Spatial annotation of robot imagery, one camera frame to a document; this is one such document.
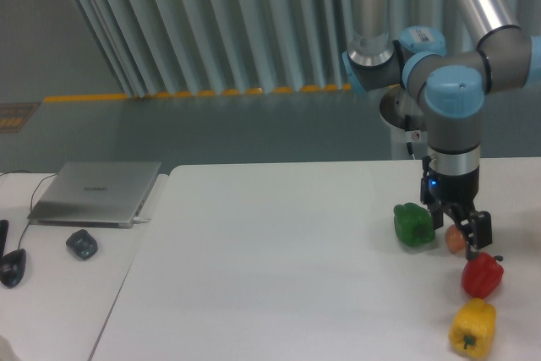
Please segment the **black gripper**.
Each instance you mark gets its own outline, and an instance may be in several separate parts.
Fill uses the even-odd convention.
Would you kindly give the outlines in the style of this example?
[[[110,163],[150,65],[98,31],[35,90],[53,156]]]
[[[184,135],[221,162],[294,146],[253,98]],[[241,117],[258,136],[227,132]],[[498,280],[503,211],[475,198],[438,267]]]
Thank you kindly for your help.
[[[428,207],[434,230],[444,226],[444,212],[450,216],[466,241],[466,260],[478,258],[481,249],[493,243],[492,217],[477,211],[474,199],[479,187],[479,167],[461,175],[447,175],[434,169],[435,156],[422,159],[420,201]]]

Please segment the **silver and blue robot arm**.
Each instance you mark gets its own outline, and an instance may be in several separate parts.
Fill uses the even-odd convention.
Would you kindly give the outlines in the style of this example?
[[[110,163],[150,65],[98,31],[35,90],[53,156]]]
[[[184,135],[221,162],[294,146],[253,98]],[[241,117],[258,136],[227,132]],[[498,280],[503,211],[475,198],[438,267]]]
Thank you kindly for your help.
[[[434,228],[453,220],[475,259],[492,242],[491,216],[475,207],[485,97],[540,80],[540,40],[526,36],[505,0],[456,0],[474,50],[449,56],[429,27],[389,34],[390,0],[351,0],[353,37],[342,58],[354,90],[400,85],[424,117],[428,152],[420,199]]]

